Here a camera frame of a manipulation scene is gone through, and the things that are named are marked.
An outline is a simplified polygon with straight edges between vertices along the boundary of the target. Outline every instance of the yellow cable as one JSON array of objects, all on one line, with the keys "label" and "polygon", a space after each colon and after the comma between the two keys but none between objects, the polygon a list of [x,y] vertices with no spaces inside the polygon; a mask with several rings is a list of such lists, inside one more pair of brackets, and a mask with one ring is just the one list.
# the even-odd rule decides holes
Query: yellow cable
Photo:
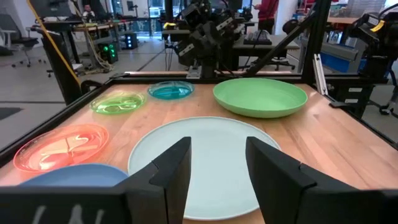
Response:
[{"label": "yellow cable", "polygon": [[30,0],[26,0],[27,4],[30,7],[30,10],[32,10],[34,16],[37,19],[37,22],[39,22],[42,30],[44,30],[44,34],[47,36],[47,38],[50,40],[52,46],[54,47],[55,51],[58,53],[58,55],[60,56],[61,60],[63,61],[63,63],[65,64],[65,66],[67,67],[67,69],[69,70],[70,74],[75,78],[76,82],[79,83],[80,86],[80,81],[77,78],[75,72],[73,71],[73,69],[69,66],[68,62],[65,60],[65,58],[63,57],[61,51],[58,49],[57,45],[55,44],[54,40],[52,39],[52,37],[50,36],[49,32],[47,31],[47,29],[44,27],[42,20],[40,19],[40,17],[37,15],[36,10],[33,8],[32,4],[30,3]]}]

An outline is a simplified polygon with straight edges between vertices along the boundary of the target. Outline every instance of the monitor screen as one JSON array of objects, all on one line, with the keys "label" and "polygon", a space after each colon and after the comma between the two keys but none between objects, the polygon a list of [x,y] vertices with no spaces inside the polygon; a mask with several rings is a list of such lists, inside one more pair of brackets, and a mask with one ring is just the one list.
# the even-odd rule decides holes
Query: monitor screen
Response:
[{"label": "monitor screen", "polygon": [[69,17],[72,12],[68,0],[30,0],[40,17]]}]

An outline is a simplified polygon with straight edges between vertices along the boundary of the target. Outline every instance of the red plate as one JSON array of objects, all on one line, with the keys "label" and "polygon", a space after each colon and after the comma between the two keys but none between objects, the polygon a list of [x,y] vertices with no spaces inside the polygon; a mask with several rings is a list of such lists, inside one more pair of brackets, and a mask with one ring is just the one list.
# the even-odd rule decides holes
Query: red plate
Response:
[{"label": "red plate", "polygon": [[47,172],[79,164],[102,150],[108,139],[106,129],[95,124],[54,129],[22,146],[14,165],[27,172]]}]

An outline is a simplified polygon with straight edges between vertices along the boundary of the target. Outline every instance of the office chair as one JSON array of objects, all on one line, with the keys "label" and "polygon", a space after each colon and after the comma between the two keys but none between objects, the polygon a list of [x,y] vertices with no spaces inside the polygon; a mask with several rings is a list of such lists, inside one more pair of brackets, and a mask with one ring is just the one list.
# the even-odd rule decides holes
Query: office chair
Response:
[{"label": "office chair", "polygon": [[32,50],[33,46],[38,44],[37,38],[23,37],[17,24],[8,14],[0,14],[0,35],[4,41],[4,47],[9,50],[22,50],[26,55],[27,66],[30,67],[30,58],[27,51]]}]

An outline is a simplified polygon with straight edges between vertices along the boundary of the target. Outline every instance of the wooden tabletop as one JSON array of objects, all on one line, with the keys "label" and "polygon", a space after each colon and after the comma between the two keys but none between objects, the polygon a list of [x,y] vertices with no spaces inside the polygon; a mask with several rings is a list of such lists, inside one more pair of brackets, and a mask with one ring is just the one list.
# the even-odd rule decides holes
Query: wooden tabletop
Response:
[{"label": "wooden tabletop", "polygon": [[[240,120],[264,130],[282,151],[336,179],[359,189],[398,188],[398,152],[386,142],[307,85],[297,85],[308,95],[299,112],[280,119],[255,119],[233,114],[213,97],[214,85],[195,85],[189,97],[175,101],[147,102],[133,113],[107,116],[96,114],[86,105],[60,126],[96,123],[109,132],[108,145],[88,162],[101,162],[127,170],[132,148],[149,131],[182,118],[220,116]],[[146,94],[148,85],[115,85],[103,93],[136,91]],[[14,168],[12,161],[0,169],[0,185],[16,185],[36,174]],[[185,220],[184,223],[201,223]],[[215,223],[264,223],[256,210]]]}]

